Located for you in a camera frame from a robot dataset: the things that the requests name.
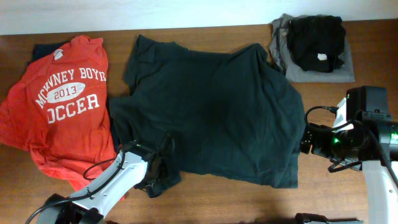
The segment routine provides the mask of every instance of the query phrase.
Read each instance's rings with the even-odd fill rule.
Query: gray cloth
[[[287,33],[289,32],[287,26],[292,19],[295,18],[283,14],[281,18],[272,21],[272,42],[269,46],[272,58],[283,69],[286,78],[292,82],[354,82],[354,67],[347,39],[345,39],[344,52],[339,55],[339,58],[344,61],[344,65],[330,73],[304,71],[293,62],[290,51],[287,48],[286,40]]]

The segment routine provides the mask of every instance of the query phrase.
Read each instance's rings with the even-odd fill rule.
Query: red hoodie
[[[94,163],[116,156],[106,110],[102,39],[81,35],[27,67],[0,106],[0,142],[29,151],[45,174],[75,190]],[[110,163],[90,171],[99,175]]]

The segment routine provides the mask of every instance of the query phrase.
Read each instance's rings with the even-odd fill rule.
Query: white tag
[[[63,52],[62,49],[57,49],[57,50],[54,52],[54,59],[55,59],[55,60],[60,59],[60,58],[63,56],[62,52]]]
[[[318,53],[318,59],[319,60],[326,60],[326,59],[328,59],[328,56],[326,56],[325,54]]]

